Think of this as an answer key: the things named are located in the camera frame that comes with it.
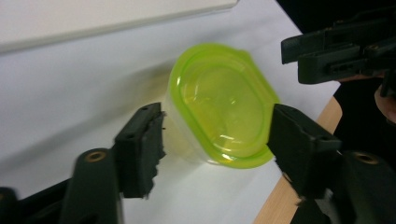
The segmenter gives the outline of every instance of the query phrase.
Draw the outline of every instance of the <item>transparent plastic cup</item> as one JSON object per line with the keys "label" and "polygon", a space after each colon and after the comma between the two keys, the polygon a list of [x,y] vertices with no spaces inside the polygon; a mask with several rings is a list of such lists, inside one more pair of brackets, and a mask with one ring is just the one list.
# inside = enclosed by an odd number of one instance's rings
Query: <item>transparent plastic cup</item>
{"label": "transparent plastic cup", "polygon": [[273,158],[266,144],[278,102],[247,52],[194,46],[178,58],[169,79],[165,147],[190,160],[260,166]]}

